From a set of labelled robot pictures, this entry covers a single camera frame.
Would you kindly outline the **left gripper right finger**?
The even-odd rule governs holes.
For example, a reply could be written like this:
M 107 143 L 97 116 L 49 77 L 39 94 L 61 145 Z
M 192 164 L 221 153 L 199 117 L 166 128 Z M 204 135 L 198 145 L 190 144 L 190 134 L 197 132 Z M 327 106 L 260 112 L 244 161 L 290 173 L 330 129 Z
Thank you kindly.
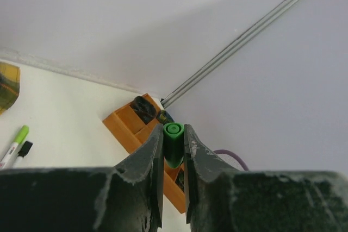
M 347 178 L 329 171 L 238 171 L 184 130 L 192 231 L 347 231 Z

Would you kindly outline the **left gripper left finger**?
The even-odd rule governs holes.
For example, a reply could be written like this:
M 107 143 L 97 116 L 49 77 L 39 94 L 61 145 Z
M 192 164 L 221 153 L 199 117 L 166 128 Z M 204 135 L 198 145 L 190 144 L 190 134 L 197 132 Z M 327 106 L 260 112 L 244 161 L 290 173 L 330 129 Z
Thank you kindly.
M 164 127 L 112 167 L 1 171 L 1 231 L 157 231 Z

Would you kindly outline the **light green cap marker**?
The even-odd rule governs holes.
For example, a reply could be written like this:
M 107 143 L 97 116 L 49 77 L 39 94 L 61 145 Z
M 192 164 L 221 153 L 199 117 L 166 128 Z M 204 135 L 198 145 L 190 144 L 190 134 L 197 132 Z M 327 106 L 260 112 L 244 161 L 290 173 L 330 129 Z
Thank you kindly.
M 23 125 L 22 128 L 16 134 L 13 142 L 11 143 L 9 149 L 5 153 L 4 157 L 1 159 L 1 169 L 5 169 L 9 167 L 10 161 L 13 158 L 15 150 L 19 147 L 19 145 L 23 142 L 26 136 L 29 133 L 29 127 L 27 125 Z

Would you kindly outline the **black cap marker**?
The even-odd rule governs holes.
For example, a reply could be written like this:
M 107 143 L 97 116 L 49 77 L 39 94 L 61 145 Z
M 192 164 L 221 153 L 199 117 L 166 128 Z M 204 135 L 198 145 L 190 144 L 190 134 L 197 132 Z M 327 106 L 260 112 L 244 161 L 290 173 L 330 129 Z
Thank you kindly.
M 32 145 L 33 143 L 30 141 L 24 142 L 13 163 L 13 168 L 17 167 L 21 163 L 21 161 L 24 159 L 24 157 L 28 155 Z

